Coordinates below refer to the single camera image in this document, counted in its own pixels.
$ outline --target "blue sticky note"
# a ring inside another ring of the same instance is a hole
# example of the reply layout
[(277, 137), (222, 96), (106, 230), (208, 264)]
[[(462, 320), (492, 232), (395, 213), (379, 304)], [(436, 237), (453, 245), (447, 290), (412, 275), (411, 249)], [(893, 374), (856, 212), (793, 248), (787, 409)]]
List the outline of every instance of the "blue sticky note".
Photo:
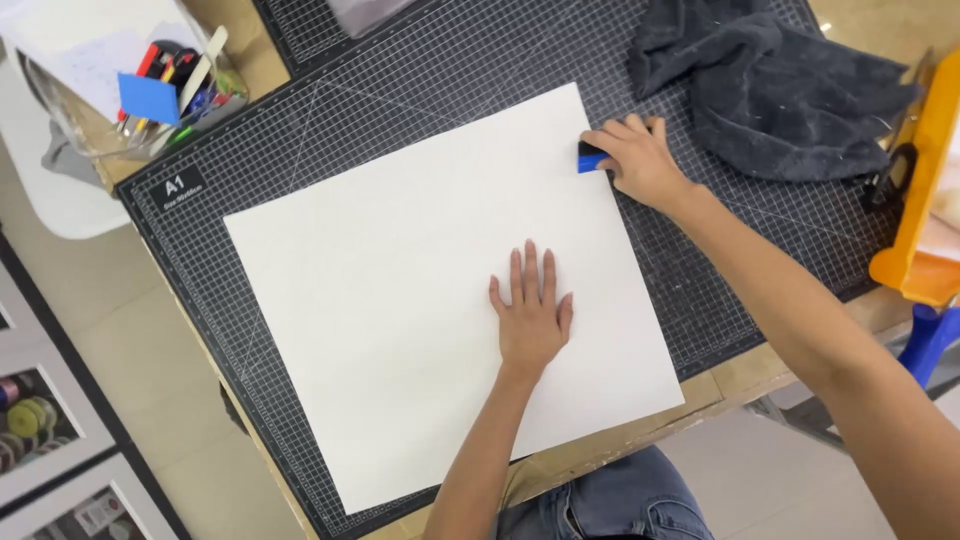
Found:
[(125, 113), (174, 126), (180, 123), (175, 86), (129, 73), (118, 73), (117, 84)]

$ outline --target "hand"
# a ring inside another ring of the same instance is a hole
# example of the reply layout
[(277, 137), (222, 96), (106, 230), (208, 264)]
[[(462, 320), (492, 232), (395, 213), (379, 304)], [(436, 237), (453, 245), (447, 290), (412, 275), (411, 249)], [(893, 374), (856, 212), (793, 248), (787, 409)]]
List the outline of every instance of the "hand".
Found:
[(603, 130), (583, 132), (580, 138), (611, 155), (597, 168), (612, 169), (613, 187), (644, 205), (669, 213), (694, 186), (670, 156), (663, 118), (647, 118), (644, 125), (631, 112), (623, 123), (607, 120)]
[(520, 273), (520, 251), (510, 254), (510, 295), (500, 298), (500, 281), (490, 276), (490, 303), (500, 317), (501, 373), (536, 384), (550, 360), (570, 339), (573, 293), (557, 306), (557, 269), (553, 252), (543, 254), (543, 293), (537, 270), (537, 246), (527, 240), (526, 267)]

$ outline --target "tile floor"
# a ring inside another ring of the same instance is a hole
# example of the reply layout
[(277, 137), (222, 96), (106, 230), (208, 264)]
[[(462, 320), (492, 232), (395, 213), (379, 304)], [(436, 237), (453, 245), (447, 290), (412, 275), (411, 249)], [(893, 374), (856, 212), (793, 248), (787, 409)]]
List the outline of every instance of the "tile floor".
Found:
[[(136, 231), (53, 236), (2, 147), (0, 223), (194, 537), (303, 538)], [(847, 457), (746, 411), (660, 447), (718, 540), (893, 538)]]

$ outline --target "orange plastic tray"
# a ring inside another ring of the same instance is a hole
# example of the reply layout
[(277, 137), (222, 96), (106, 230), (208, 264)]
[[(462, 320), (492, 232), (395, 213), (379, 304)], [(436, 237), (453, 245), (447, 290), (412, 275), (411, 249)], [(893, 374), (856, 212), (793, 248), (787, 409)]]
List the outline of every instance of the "orange plastic tray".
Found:
[(940, 62), (913, 135), (917, 167), (907, 189), (903, 217), (892, 248), (881, 250), (870, 263), (870, 276), (893, 287), (907, 300), (945, 306), (960, 292), (960, 261), (917, 252), (920, 233), (930, 214), (948, 148), (960, 111), (960, 49)]

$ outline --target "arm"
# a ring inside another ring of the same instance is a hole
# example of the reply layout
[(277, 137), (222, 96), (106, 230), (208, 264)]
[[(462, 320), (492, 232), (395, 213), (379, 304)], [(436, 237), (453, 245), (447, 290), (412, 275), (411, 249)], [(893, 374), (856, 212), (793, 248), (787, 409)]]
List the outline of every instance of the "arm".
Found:
[(824, 404), (900, 540), (960, 538), (960, 431), (843, 305), (670, 157), (663, 120), (632, 114), (583, 139), (614, 186), (669, 216), (707, 255), (783, 362)]
[(500, 318), (503, 363), (487, 402), (440, 486), (424, 540), (490, 537), (523, 410), (543, 369), (569, 339), (573, 296), (567, 294), (557, 306), (553, 253), (546, 250), (543, 255), (540, 295), (537, 248), (527, 240), (524, 249), (522, 277), (520, 252), (514, 250), (510, 256), (510, 306), (500, 299), (497, 278), (490, 279), (491, 304)]

